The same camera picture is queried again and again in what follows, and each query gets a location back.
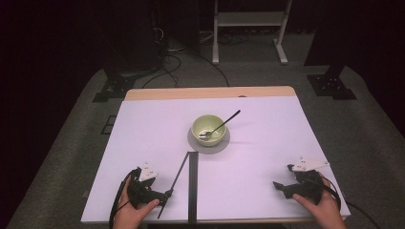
bowl rim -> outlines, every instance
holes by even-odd
[[[221,136],[217,137],[217,138],[209,138],[208,140],[202,140],[202,139],[200,139],[200,138],[194,133],[194,124],[196,123],[197,120],[199,120],[199,119],[201,119],[201,118],[203,118],[203,117],[205,117],[205,116],[212,116],[212,117],[215,117],[215,118],[220,119],[221,122],[224,122],[219,116],[214,115],[214,114],[204,114],[204,115],[201,115],[201,116],[197,117],[197,118],[193,121],[193,124],[191,125],[191,134],[193,134],[193,136],[194,136],[195,139],[197,139],[199,142],[202,142],[202,143],[215,143],[215,142],[217,142],[217,141],[220,141],[220,140],[224,137],[224,135],[226,134],[226,129],[227,129],[227,128],[226,128],[226,124],[223,125],[223,126],[220,128],[220,129],[224,128],[224,131],[223,131],[223,134],[222,134]]]

human hand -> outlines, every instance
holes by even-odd
[[[114,218],[114,229],[137,229],[146,215],[160,203],[158,199],[154,199],[146,205],[140,204],[137,208],[132,206],[127,194],[130,179],[131,177],[127,178],[117,205],[118,209],[121,208],[117,211]]]
[[[326,186],[330,187],[328,181],[323,178],[322,180]],[[322,197],[318,205],[313,204],[313,202],[298,194],[294,194],[292,197],[315,217],[316,222],[322,229],[346,229],[345,223],[340,216],[336,200],[328,191],[324,190],[322,192]]]

black speaker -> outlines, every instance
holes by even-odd
[[[104,42],[103,69],[114,92],[126,93],[136,78],[160,68],[151,0],[89,0]]]

light green bowl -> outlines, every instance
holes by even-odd
[[[211,132],[223,123],[223,120],[219,117],[212,114],[206,114],[198,117],[194,121],[193,126],[191,127],[191,132],[193,133],[194,138],[203,146],[215,146],[216,144],[221,142],[221,139],[226,133],[225,125],[212,133],[212,136],[207,140],[199,139],[199,135],[203,132]]]

spoon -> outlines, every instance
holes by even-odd
[[[230,121],[230,119],[234,118],[236,115],[238,115],[241,112],[241,110],[238,110],[233,116],[231,116],[229,119],[227,119],[223,124],[221,124],[219,127],[215,128],[212,132],[203,132],[199,135],[199,139],[201,140],[208,140],[211,138],[212,133],[214,133],[216,130],[220,129],[226,122]]]

